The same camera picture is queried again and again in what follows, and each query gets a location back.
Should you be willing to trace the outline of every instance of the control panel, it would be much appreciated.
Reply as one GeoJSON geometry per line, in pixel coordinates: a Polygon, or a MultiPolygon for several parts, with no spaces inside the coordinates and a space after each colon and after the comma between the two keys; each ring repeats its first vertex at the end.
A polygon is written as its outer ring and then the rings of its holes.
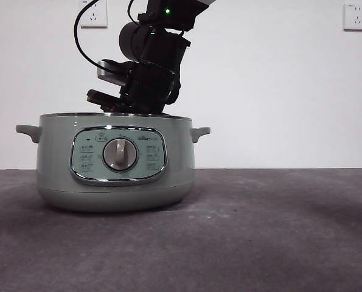
{"type": "Polygon", "coordinates": [[[162,134],[135,127],[95,127],[72,143],[71,170],[86,184],[128,185],[159,178],[167,165],[162,134]]]}

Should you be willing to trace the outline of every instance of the white wall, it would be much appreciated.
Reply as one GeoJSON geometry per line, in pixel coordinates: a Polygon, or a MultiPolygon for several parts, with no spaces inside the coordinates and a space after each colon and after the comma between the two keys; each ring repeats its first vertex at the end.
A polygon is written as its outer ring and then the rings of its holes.
{"type": "MultiPolygon", "coordinates": [[[[127,0],[108,0],[109,29],[80,32],[94,59],[118,47],[127,0]]],[[[133,15],[143,10],[136,1],[133,15]]],[[[0,0],[0,169],[34,169],[16,134],[38,116],[91,112],[88,89],[117,95],[77,52],[77,0],[0,0]]],[[[170,114],[211,126],[202,168],[362,167],[362,32],[343,32],[338,0],[218,0],[185,34],[192,42],[170,114]]]]}

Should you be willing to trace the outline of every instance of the chrome trim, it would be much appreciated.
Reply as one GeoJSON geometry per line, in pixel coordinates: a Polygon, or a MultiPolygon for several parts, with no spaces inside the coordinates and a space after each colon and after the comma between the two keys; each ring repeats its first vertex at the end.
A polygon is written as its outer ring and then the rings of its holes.
{"type": "Polygon", "coordinates": [[[136,186],[140,184],[148,184],[153,183],[154,181],[157,181],[164,173],[164,170],[167,168],[167,147],[165,144],[164,137],[162,133],[156,129],[152,128],[144,128],[144,127],[136,127],[136,126],[102,126],[102,127],[89,127],[89,128],[83,128],[79,130],[72,140],[71,144],[71,155],[70,155],[70,171],[74,174],[74,177],[80,181],[83,184],[89,185],[89,186],[102,186],[102,187],[125,187],[125,186],[136,186]],[[75,140],[77,139],[77,136],[85,131],[93,131],[93,130],[138,130],[138,131],[153,131],[157,134],[159,134],[159,137],[162,139],[162,145],[164,150],[164,165],[160,169],[160,171],[154,175],[148,176],[146,178],[133,178],[133,179],[95,179],[95,178],[87,178],[83,175],[80,175],[75,171],[74,166],[72,165],[72,155],[74,153],[74,145],[75,140]]]}
{"type": "Polygon", "coordinates": [[[40,117],[71,117],[71,116],[99,116],[99,117],[161,117],[162,119],[189,120],[189,117],[177,117],[166,114],[124,114],[124,113],[60,113],[60,114],[42,114],[40,117]]]}

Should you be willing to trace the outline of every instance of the cooker handle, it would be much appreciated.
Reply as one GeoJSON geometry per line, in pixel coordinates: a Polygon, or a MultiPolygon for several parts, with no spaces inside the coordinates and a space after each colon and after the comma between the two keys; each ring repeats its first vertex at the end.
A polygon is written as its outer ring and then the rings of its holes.
{"type": "Polygon", "coordinates": [[[211,128],[195,128],[191,129],[190,133],[192,135],[193,143],[197,143],[200,137],[211,133],[211,128]]]}
{"type": "Polygon", "coordinates": [[[33,143],[39,143],[41,136],[41,128],[27,125],[17,125],[16,132],[26,134],[32,138],[33,143]]]}

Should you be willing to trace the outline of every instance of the panel button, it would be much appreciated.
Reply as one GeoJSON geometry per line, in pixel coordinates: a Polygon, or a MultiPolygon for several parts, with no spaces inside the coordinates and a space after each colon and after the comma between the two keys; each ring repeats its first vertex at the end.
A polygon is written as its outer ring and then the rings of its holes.
{"type": "Polygon", "coordinates": [[[147,163],[147,170],[159,170],[159,165],[156,163],[147,163]]]}
{"type": "Polygon", "coordinates": [[[81,164],[81,172],[92,172],[93,166],[93,163],[81,164]]]}
{"type": "Polygon", "coordinates": [[[93,153],[94,147],[93,147],[93,145],[84,145],[84,146],[80,147],[80,151],[82,153],[93,153]]]}
{"type": "Polygon", "coordinates": [[[148,145],[147,146],[147,153],[155,153],[159,152],[159,147],[155,145],[148,145]]]}
{"type": "Polygon", "coordinates": [[[147,154],[147,161],[158,161],[158,160],[159,160],[159,153],[147,154]]]}
{"type": "Polygon", "coordinates": [[[93,162],[93,155],[81,155],[79,157],[80,162],[93,162]]]}

